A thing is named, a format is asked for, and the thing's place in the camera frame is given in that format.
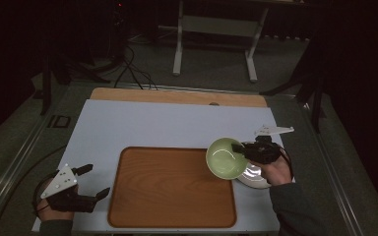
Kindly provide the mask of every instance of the person's hand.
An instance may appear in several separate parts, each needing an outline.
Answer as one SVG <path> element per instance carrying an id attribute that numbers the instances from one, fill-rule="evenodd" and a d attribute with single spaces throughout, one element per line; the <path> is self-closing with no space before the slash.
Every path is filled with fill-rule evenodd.
<path id="1" fill-rule="evenodd" d="M 72 211 L 58 211 L 52 209 L 51 206 L 48 205 L 48 201 L 46 199 L 41 200 L 36 209 L 38 210 L 38 216 L 41 222 L 55 219 L 73 220 L 73 216 L 75 215 L 75 213 Z"/>
<path id="2" fill-rule="evenodd" d="M 258 162 L 250 161 L 252 164 L 262 168 L 261 176 L 268 180 L 273 185 L 282 185 L 292 182 L 292 173 L 290 173 L 289 164 L 283 157 L 279 158 L 270 164 L 261 164 Z"/>

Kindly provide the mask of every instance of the green bowl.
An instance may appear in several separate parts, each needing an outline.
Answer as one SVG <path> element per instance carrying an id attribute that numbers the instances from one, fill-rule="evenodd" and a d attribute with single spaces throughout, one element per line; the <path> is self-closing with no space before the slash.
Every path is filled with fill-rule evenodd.
<path id="1" fill-rule="evenodd" d="M 247 167 L 248 160 L 243 154 L 233 152 L 232 144 L 242 144 L 231 138 L 214 141 L 207 150 L 207 164 L 218 177 L 226 180 L 236 179 Z"/>

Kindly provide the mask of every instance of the dark background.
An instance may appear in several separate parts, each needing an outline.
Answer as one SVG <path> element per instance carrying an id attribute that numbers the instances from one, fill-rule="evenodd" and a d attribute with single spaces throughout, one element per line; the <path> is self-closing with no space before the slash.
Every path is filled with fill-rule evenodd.
<path id="1" fill-rule="evenodd" d="M 110 33 L 113 23 L 125 21 L 124 28 L 132 23 L 151 38 L 157 37 L 158 25 L 176 24 L 178 1 L 121 2 L 125 10 L 118 18 L 114 1 L 80 6 L 73 1 L 0 1 L 0 124 L 34 93 L 31 77 L 41 72 L 44 37 L 73 59 L 92 63 L 94 56 L 120 53 L 120 48 L 106 48 L 108 38 L 115 35 Z M 221 7 L 206 8 L 205 1 L 193 1 L 188 11 L 257 17 L 250 6 L 228 10 L 229 1 L 210 2 Z M 309 73 L 324 78 L 324 92 L 378 191 L 378 1 L 334 1 L 331 6 L 328 12 L 272 8 L 263 35 L 312 38 L 292 79 Z"/>

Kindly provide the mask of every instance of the sleeve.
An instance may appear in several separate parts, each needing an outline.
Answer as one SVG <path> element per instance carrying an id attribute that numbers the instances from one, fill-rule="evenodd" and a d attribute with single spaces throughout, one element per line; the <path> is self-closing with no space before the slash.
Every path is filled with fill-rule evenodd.
<path id="1" fill-rule="evenodd" d="M 271 187 L 270 197 L 281 224 L 280 236 L 327 235 L 322 221 L 298 184 Z"/>
<path id="2" fill-rule="evenodd" d="M 70 236 L 73 220 L 47 220 L 39 225 L 40 236 Z"/>

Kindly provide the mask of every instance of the brown wooden tray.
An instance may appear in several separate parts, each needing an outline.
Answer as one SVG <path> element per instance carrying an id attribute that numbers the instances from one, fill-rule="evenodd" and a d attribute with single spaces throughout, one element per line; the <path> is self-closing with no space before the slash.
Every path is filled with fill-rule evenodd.
<path id="1" fill-rule="evenodd" d="M 200 148 L 127 147 L 108 221 L 117 228 L 226 228 L 236 221 L 232 183 L 216 177 Z"/>

